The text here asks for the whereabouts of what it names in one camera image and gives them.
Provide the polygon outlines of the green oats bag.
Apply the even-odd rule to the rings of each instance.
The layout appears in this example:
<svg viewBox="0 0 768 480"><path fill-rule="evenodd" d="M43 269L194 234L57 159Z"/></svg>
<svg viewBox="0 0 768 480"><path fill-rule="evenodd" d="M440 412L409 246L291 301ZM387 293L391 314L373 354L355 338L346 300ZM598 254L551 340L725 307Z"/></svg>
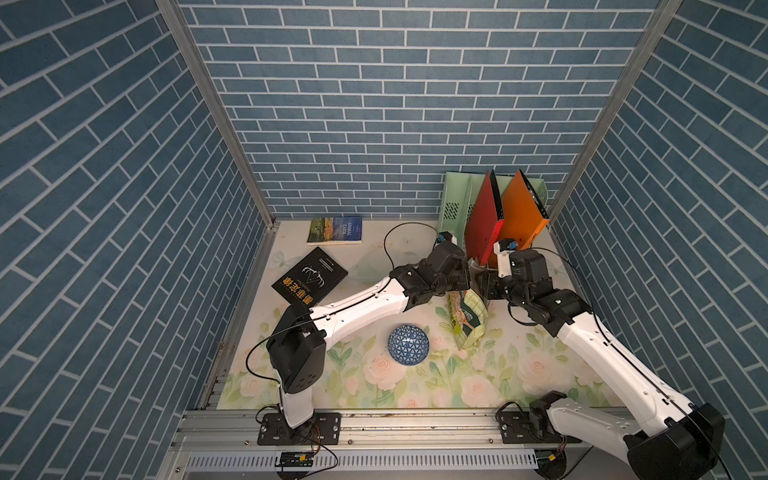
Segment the green oats bag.
<svg viewBox="0 0 768 480"><path fill-rule="evenodd" d="M451 329L460 350L468 350L486 333L489 312L484 299L474 290L448 294Z"/></svg>

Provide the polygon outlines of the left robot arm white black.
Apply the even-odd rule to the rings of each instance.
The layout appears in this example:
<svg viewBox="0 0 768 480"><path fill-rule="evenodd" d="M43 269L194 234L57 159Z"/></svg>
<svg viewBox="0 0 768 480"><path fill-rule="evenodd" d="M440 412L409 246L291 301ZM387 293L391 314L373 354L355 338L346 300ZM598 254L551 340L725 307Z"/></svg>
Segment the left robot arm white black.
<svg viewBox="0 0 768 480"><path fill-rule="evenodd" d="M335 303L288 307L262 343L277 375L277 424L293 444L328 439L317 427L312 387L320 379L326 351L374 322L424 305L434 296L466 291L470 274L465 252L446 240L415 264L393 268L374 286Z"/></svg>

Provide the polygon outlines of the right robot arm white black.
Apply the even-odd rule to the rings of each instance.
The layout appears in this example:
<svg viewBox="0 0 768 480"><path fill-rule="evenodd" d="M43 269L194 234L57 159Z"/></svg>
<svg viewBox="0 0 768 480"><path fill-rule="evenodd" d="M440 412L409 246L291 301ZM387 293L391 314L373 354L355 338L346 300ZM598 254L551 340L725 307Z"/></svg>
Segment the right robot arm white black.
<svg viewBox="0 0 768 480"><path fill-rule="evenodd" d="M550 391L527 409L536 439L584 441L627 463L640 479L699 479L723 462L723 415L695 405L662 381L615 336L577 293L554 286L534 249L497 253L496 274L480 281L494 299L523 309L533 325L575 352L628 409L623 420Z"/></svg>

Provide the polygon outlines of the blue patterned ceramic bowl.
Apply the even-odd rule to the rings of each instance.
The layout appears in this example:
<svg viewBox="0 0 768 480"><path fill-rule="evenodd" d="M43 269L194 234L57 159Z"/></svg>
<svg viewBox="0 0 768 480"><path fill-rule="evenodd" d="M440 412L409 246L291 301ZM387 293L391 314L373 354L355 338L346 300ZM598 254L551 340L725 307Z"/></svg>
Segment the blue patterned ceramic bowl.
<svg viewBox="0 0 768 480"><path fill-rule="evenodd" d="M430 341L421 328L411 324L399 325L389 335L387 350L398 364L416 366L428 357Z"/></svg>

